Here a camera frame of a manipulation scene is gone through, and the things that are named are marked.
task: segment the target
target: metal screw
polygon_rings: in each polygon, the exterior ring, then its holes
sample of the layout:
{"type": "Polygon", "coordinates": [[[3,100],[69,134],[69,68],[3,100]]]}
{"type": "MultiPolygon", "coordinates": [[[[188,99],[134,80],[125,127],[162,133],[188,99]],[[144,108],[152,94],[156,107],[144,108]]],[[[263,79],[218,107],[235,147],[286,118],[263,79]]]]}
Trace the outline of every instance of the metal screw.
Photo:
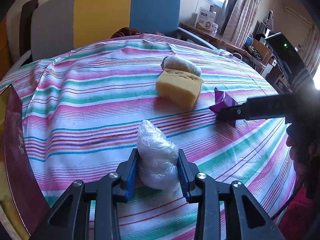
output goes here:
{"type": "Polygon", "coordinates": [[[116,172],[112,172],[112,173],[109,174],[109,177],[112,178],[112,179],[115,179],[115,178],[119,177],[119,174],[116,173],[116,172]]]}
{"type": "Polygon", "coordinates": [[[73,186],[74,187],[79,187],[79,186],[81,186],[82,185],[82,181],[81,180],[75,180],[74,182],[73,182],[73,186]]]}
{"type": "Polygon", "coordinates": [[[205,173],[203,173],[203,172],[199,172],[199,173],[197,174],[197,177],[198,177],[199,179],[205,179],[205,178],[207,177],[207,174],[205,174],[205,173]]]}
{"type": "Polygon", "coordinates": [[[235,187],[240,187],[242,185],[242,183],[239,180],[234,181],[232,184],[235,187]]]}

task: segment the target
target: rolled sock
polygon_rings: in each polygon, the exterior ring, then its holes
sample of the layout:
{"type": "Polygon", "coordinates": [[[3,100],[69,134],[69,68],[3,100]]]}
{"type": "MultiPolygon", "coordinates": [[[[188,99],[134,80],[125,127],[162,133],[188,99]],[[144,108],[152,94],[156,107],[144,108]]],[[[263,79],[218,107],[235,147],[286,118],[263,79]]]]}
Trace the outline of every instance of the rolled sock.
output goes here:
{"type": "Polygon", "coordinates": [[[170,69],[176,69],[185,71],[191,74],[194,74],[198,77],[201,76],[201,68],[198,67],[196,64],[192,63],[189,60],[186,60],[182,57],[179,57],[177,55],[169,55],[166,56],[161,63],[162,70],[165,70],[166,68],[170,69]]]}

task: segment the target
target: yellow sponge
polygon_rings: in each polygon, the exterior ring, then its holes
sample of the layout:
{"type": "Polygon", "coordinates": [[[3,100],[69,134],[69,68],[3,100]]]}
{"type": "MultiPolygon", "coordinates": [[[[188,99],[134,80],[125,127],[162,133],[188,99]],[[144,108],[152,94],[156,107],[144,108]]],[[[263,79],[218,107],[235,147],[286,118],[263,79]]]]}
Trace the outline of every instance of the yellow sponge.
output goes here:
{"type": "Polygon", "coordinates": [[[156,90],[182,109],[190,111],[198,99],[203,79],[181,70],[166,68],[158,77],[156,90]]]}

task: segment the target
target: brown cloth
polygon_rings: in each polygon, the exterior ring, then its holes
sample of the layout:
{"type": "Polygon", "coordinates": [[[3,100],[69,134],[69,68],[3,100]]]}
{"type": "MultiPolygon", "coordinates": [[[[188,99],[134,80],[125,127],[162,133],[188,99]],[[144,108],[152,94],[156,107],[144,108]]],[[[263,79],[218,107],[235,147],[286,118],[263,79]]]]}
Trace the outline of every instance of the brown cloth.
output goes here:
{"type": "MultiPolygon", "coordinates": [[[[127,37],[127,36],[134,36],[134,35],[141,35],[143,34],[143,32],[137,30],[137,29],[133,29],[133,28],[129,28],[129,27],[124,27],[121,28],[119,31],[117,31],[115,34],[113,34],[111,36],[111,39],[113,38],[119,38],[119,37],[127,37]]],[[[156,35],[160,35],[160,36],[165,36],[164,34],[160,33],[160,32],[156,32],[156,35]]]]}

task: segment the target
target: curtain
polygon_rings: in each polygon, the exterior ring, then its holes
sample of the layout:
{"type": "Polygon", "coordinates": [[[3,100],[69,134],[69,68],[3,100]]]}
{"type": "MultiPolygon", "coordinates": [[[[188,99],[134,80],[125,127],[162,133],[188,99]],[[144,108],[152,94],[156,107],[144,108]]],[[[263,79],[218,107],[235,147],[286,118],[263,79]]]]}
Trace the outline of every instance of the curtain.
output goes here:
{"type": "Polygon", "coordinates": [[[215,20],[215,23],[219,25],[218,34],[223,35],[236,2],[237,0],[224,0],[221,10],[215,20]]]}
{"type": "Polygon", "coordinates": [[[257,14],[259,0],[237,0],[223,38],[242,48],[257,14]]]}
{"type": "Polygon", "coordinates": [[[306,53],[302,60],[307,66],[308,71],[314,75],[320,63],[320,32],[315,25],[313,25],[309,31],[309,35],[303,49],[306,53]]]}

